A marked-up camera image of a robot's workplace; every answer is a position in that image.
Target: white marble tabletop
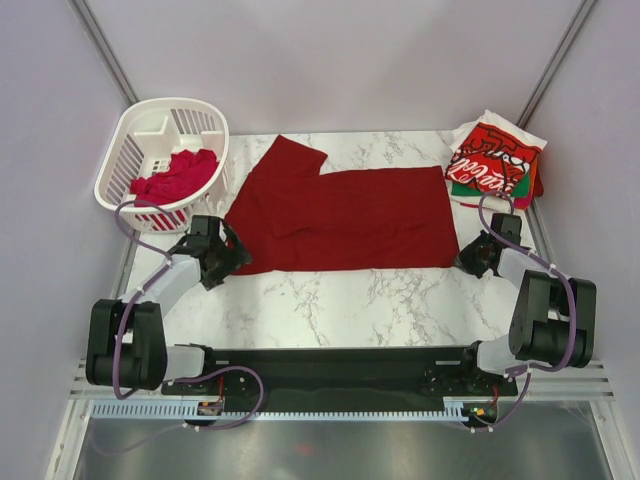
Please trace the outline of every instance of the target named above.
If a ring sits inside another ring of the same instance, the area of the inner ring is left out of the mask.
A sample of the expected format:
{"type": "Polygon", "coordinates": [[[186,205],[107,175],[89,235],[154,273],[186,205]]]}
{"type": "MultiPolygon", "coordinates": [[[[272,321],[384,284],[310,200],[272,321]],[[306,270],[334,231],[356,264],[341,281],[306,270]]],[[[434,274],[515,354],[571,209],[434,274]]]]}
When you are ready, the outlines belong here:
{"type": "MultiPolygon", "coordinates": [[[[286,135],[326,152],[322,173],[384,167],[446,166],[449,132],[330,133],[286,135]]],[[[231,185],[224,215],[244,179],[275,135],[231,138],[231,185]]],[[[477,210],[452,202],[458,242],[479,234],[477,210]]],[[[143,234],[170,248],[180,235],[143,234]]],[[[533,246],[526,220],[522,243],[533,246]]],[[[159,264],[138,248],[129,288],[159,264]]],[[[508,331],[517,290],[506,280],[481,280],[460,270],[397,269],[284,273],[230,277],[209,292],[195,286],[165,314],[168,345],[214,348],[370,347],[465,345],[508,331]]]]}

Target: red towel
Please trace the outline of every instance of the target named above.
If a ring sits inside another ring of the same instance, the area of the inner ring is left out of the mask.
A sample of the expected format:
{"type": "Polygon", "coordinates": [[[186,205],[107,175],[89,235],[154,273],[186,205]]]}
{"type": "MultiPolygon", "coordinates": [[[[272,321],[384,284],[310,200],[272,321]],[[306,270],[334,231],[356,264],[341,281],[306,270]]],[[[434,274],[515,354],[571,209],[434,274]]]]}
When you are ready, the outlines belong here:
{"type": "Polygon", "coordinates": [[[278,137],[249,174],[226,216],[253,256],[237,275],[453,264],[440,167],[319,175],[325,159],[278,137]]]}
{"type": "Polygon", "coordinates": [[[198,153],[184,150],[171,155],[168,171],[133,180],[131,193],[137,195],[136,200],[147,200],[156,205],[177,202],[204,187],[217,168],[218,160],[211,150],[198,153]]]}

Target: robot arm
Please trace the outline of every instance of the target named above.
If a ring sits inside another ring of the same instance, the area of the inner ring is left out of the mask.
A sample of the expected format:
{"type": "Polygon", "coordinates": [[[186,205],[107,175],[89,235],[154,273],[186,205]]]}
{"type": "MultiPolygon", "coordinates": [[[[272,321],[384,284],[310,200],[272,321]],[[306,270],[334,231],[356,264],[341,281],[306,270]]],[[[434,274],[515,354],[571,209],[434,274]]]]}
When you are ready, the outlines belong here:
{"type": "MultiPolygon", "coordinates": [[[[171,268],[136,300],[126,319],[131,342],[123,343],[120,356],[123,387],[155,390],[165,379],[200,375],[204,350],[194,345],[167,348],[163,314],[196,284],[202,283],[210,290],[251,261],[244,245],[224,220],[200,215],[193,217],[189,233],[169,254],[171,268]]],[[[134,289],[116,300],[99,300],[91,311],[86,374],[94,385],[112,385],[116,332],[125,307],[137,292],[134,289]]]]}
{"type": "MultiPolygon", "coordinates": [[[[491,227],[519,244],[519,217],[494,214],[491,227]]],[[[305,409],[317,408],[315,397],[308,394],[325,392],[335,394],[336,409],[348,410],[351,407],[345,403],[345,389],[355,395],[358,402],[373,402],[371,392],[377,389],[385,396],[383,403],[387,409],[391,408],[388,402],[392,394],[400,395],[402,402],[417,402],[412,403],[413,407],[420,404],[427,408],[424,402],[433,398],[493,395],[494,387],[499,389],[500,395],[515,395],[514,383],[502,377],[506,368],[531,360],[557,365],[568,345],[568,322],[549,314],[555,311],[568,315],[568,300],[559,280],[541,271],[527,255],[505,248],[483,232],[463,249],[456,266],[478,278],[491,269],[519,288],[509,334],[497,340],[478,341],[469,347],[283,350],[275,353],[269,350],[214,351],[199,345],[167,348],[162,315],[195,284],[202,283],[207,290],[211,289],[251,261],[233,230],[216,217],[195,216],[190,232],[169,253],[171,269],[144,292],[136,301],[130,318],[125,319],[133,340],[123,345],[120,357],[122,387],[155,390],[169,378],[199,377],[215,372],[220,365],[243,365],[253,368],[268,385],[269,408],[272,409],[307,411],[305,409]],[[305,398],[311,398],[311,403],[305,404],[305,398]]],[[[577,334],[569,365],[581,367],[589,362],[593,350],[596,289],[586,280],[571,279],[570,285],[576,299],[577,334]]],[[[128,292],[117,300],[100,300],[93,308],[86,366],[87,380],[92,384],[112,385],[115,335],[134,293],[128,292]]],[[[162,392],[166,395],[215,395],[217,388],[211,382],[192,382],[164,385],[162,392]]],[[[256,392],[248,389],[241,375],[226,374],[225,391],[228,399],[235,398],[239,402],[235,407],[239,409],[237,411],[248,411],[247,408],[255,403],[256,392]]]]}
{"type": "MultiPolygon", "coordinates": [[[[520,243],[522,220],[516,215],[494,214],[491,228],[509,241],[520,243]]],[[[551,366],[560,363],[569,339],[567,294],[560,281],[528,255],[504,247],[482,232],[456,259],[456,266],[481,278],[489,269],[519,289],[509,334],[478,343],[477,368],[495,374],[529,361],[551,366]]],[[[576,338],[569,366],[584,367],[593,354],[596,287],[571,278],[576,301],[576,338]]]]}

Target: white laundry basket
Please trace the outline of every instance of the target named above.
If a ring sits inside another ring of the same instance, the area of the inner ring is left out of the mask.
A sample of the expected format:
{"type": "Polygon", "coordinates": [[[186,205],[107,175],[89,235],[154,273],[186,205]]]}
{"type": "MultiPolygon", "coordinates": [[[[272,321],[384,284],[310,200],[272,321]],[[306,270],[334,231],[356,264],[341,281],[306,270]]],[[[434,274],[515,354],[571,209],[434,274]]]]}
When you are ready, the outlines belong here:
{"type": "Polygon", "coordinates": [[[179,221],[150,207],[125,207],[122,217],[140,232],[187,230],[194,213],[215,215],[229,185],[227,121],[213,105],[189,98],[145,100],[122,114],[96,180],[94,193],[103,207],[114,210],[127,200],[131,180],[169,169],[171,154],[183,150],[213,150],[218,159],[214,175],[193,195],[162,207],[179,221]]]}

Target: fabric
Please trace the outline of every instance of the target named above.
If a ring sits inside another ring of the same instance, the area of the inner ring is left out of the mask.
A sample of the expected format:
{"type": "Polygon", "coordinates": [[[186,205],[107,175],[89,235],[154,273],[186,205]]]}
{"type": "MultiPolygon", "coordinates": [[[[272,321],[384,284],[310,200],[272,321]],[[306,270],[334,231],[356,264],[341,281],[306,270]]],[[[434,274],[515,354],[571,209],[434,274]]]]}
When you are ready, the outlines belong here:
{"type": "MultiPolygon", "coordinates": [[[[538,160],[534,160],[531,165],[531,177],[535,177],[538,171],[538,160]]],[[[535,195],[535,185],[529,185],[529,191],[527,192],[527,196],[523,198],[513,198],[513,205],[518,210],[526,210],[531,205],[531,201],[535,195]]],[[[458,202],[465,207],[477,208],[480,203],[480,196],[460,196],[460,195],[452,195],[451,200],[454,202],[458,202]]],[[[493,210],[495,212],[500,213],[509,213],[511,211],[511,206],[509,202],[500,198],[500,197],[489,197],[484,201],[483,208],[487,210],[493,210]]]]}
{"type": "Polygon", "coordinates": [[[131,193],[136,200],[147,200],[156,205],[183,200],[196,193],[211,179],[218,168],[218,159],[211,150],[193,153],[184,150],[171,155],[169,170],[149,178],[131,182],[131,193]]]}
{"type": "Polygon", "coordinates": [[[542,184],[542,178],[540,177],[540,168],[536,170],[535,181],[533,183],[533,196],[541,197],[544,195],[544,185],[542,184]]]}
{"type": "Polygon", "coordinates": [[[546,143],[487,110],[454,131],[454,155],[445,176],[479,192],[511,193],[546,143]]]}
{"type": "Polygon", "coordinates": [[[226,216],[253,257],[236,275],[453,264],[440,167],[320,175],[326,157],[276,138],[226,216]]]}
{"type": "MultiPolygon", "coordinates": [[[[537,178],[536,175],[538,174],[538,161],[536,160],[535,162],[533,162],[533,165],[531,167],[531,177],[532,178],[537,178]]],[[[533,197],[535,196],[535,192],[536,192],[536,185],[535,182],[531,185],[531,188],[529,189],[529,195],[527,195],[525,198],[516,198],[514,200],[514,205],[517,209],[519,210],[526,210],[527,208],[529,208],[529,206],[531,205],[531,202],[533,201],[533,197]]]]}
{"type": "MultiPolygon", "coordinates": [[[[529,195],[531,189],[531,175],[527,173],[524,178],[518,182],[513,191],[511,192],[511,198],[525,198],[529,195]]],[[[451,188],[451,194],[460,197],[481,197],[482,192],[474,190],[461,183],[454,183],[451,188]]]]}

